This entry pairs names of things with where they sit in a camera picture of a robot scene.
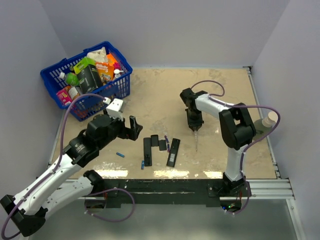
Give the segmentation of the orange pill bottle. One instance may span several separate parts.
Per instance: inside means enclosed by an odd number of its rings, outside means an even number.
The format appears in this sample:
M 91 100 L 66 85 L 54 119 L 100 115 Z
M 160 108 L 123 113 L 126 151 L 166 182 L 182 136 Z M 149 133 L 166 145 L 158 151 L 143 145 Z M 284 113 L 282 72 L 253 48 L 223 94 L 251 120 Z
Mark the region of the orange pill bottle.
M 79 97 L 82 94 L 82 91 L 80 89 L 80 87 L 78 86 L 72 86 L 69 90 L 68 90 L 68 95 L 71 98 L 71 100 L 73 101 L 75 98 Z

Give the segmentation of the pink box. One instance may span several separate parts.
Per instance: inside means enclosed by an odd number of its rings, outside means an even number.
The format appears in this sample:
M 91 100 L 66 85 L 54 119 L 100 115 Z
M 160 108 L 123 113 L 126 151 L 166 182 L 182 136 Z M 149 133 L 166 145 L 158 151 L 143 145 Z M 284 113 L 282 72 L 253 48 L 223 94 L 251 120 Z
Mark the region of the pink box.
M 66 89 L 61 89 L 60 91 L 58 91 L 56 93 L 56 96 L 58 97 L 63 106 L 68 106 L 72 102 L 72 99 L 70 98 Z

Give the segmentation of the green bottle white cap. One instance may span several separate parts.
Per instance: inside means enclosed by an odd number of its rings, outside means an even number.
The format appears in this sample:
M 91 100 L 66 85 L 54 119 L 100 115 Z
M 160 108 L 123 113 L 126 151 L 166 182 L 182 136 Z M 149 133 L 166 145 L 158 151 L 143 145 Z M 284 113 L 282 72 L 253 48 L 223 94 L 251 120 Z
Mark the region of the green bottle white cap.
M 70 86 L 79 85 L 78 77 L 72 72 L 69 72 L 69 73 L 60 72 L 59 78 L 62 80 L 65 80 L 65 82 Z

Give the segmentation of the crumpled beige paper bag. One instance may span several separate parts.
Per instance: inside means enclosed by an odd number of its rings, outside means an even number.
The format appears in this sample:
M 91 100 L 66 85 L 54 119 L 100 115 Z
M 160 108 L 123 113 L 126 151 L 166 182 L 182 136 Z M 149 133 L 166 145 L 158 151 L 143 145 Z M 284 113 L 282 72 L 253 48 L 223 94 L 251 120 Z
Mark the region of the crumpled beige paper bag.
M 98 50 L 88 52 L 86 57 L 94 60 L 95 62 L 99 62 L 99 63 L 108 63 L 109 62 L 108 57 L 107 57 L 107 51 L 106 51 L 105 47 L 102 47 Z

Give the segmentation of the white pump bottle in basket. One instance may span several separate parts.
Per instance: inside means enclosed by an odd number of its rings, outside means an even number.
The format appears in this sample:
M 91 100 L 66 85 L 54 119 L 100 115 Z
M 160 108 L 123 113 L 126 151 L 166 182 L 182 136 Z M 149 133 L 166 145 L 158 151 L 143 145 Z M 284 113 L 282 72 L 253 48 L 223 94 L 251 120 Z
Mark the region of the white pump bottle in basket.
M 120 69 L 115 69 L 113 71 L 113 73 L 114 73 L 114 79 L 117 79 L 117 78 L 120 78 L 122 76 L 122 73 L 124 73 L 124 71 L 120 70 Z

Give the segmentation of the aluminium frame rail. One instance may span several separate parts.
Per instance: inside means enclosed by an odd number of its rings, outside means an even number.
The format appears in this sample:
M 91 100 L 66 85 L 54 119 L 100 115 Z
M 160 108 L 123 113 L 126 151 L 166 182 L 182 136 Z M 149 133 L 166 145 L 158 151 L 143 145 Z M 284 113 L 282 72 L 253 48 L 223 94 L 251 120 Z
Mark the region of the aluminium frame rail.
M 292 200 L 295 195 L 289 179 L 249 179 L 253 199 Z

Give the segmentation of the blue battery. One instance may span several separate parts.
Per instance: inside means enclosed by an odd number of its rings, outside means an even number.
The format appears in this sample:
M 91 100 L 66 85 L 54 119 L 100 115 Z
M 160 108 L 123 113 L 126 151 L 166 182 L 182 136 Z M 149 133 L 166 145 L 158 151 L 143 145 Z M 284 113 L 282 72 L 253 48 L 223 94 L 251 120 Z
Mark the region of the blue battery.
M 119 152 L 116 152 L 116 155 L 117 155 L 117 156 L 120 156 L 120 157 L 122 157 L 122 158 L 124 158 L 124 157 L 125 157 L 125 155 L 124 155 L 124 154 L 119 153 Z

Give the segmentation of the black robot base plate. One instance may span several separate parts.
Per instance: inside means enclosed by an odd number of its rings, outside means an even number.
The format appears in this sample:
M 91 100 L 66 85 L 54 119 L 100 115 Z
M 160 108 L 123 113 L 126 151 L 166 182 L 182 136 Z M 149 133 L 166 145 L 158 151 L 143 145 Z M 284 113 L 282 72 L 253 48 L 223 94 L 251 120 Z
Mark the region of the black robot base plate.
M 104 179 L 94 187 L 90 197 L 104 197 L 108 208 L 130 204 L 131 194 L 137 205 L 205 205 L 220 207 L 222 198 L 251 197 L 249 182 L 231 183 L 218 179 Z

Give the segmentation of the orange Gillette razor pack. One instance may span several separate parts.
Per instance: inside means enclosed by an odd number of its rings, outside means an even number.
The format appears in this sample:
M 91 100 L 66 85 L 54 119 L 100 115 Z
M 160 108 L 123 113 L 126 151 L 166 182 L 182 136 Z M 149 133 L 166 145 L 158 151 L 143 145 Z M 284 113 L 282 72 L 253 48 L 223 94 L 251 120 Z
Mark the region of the orange Gillette razor pack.
M 106 62 L 96 62 L 95 67 L 103 85 L 110 83 L 114 79 L 115 68 Z

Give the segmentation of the black remote control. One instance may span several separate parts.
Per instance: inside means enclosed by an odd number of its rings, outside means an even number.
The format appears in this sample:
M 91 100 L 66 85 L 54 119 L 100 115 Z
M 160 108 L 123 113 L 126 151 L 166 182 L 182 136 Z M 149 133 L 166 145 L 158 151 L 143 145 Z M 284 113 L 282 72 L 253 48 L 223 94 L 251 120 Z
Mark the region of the black remote control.
M 143 160 L 145 167 L 152 166 L 152 145 L 150 137 L 143 138 Z
M 166 166 L 167 167 L 175 167 L 176 160 L 177 160 L 177 155 L 180 147 L 180 139 L 173 138 L 170 146 L 170 151 L 167 159 Z

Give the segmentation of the green liquid soap pump bottle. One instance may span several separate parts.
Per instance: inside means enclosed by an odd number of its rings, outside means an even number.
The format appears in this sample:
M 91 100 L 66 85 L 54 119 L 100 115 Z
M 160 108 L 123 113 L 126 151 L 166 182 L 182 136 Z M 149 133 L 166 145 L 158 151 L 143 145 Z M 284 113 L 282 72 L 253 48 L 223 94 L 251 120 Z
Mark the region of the green liquid soap pump bottle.
M 277 121 L 278 115 L 274 111 L 270 111 L 266 117 L 256 120 L 254 122 L 256 135 L 253 139 L 256 141 L 262 136 L 269 133 L 272 130 L 273 126 L 277 123 Z

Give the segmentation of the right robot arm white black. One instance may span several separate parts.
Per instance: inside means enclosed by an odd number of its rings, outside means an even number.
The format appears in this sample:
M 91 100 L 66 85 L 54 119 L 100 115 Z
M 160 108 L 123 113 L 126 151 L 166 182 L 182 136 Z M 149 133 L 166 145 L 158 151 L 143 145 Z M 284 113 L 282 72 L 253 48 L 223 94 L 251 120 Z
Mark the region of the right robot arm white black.
M 211 98 L 205 91 L 193 92 L 186 88 L 180 93 L 186 106 L 187 124 L 197 132 L 204 124 L 205 112 L 219 120 L 221 136 L 228 147 L 227 166 L 222 175 L 220 194 L 235 196 L 246 183 L 245 152 L 256 135 L 256 128 L 244 103 L 231 104 Z

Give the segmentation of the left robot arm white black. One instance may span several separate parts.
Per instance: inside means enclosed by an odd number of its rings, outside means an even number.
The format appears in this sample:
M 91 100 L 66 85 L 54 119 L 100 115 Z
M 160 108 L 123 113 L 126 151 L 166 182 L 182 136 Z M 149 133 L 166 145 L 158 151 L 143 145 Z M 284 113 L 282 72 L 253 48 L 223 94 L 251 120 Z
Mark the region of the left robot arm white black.
M 61 185 L 98 157 L 100 150 L 116 138 L 137 140 L 143 126 L 137 123 L 134 116 L 130 116 L 129 121 L 130 126 L 126 127 L 123 118 L 109 114 L 95 116 L 33 183 L 21 192 L 7 194 L 0 200 L 19 234 L 24 237 L 33 235 L 61 207 L 79 197 L 90 194 L 99 196 L 103 192 L 103 179 L 94 170 L 86 171 L 69 188 L 62 188 Z

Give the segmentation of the black battery cover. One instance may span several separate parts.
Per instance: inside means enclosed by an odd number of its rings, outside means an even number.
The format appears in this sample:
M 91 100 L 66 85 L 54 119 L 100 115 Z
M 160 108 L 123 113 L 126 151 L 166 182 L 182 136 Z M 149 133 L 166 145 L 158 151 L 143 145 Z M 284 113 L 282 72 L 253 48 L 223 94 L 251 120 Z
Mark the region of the black battery cover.
M 157 134 L 153 134 L 150 136 L 151 146 L 158 147 L 159 146 L 159 136 Z
M 159 140 L 158 146 L 159 146 L 160 151 L 166 151 L 167 150 L 166 140 L 164 140 L 164 139 Z

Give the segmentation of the green black razor box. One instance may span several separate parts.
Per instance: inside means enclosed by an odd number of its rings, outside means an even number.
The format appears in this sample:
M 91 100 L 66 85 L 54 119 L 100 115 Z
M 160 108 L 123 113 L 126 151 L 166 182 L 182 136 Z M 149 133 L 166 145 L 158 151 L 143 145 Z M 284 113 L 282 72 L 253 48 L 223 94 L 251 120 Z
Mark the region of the green black razor box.
M 73 69 L 83 94 L 91 93 L 103 86 L 93 59 L 84 57 Z

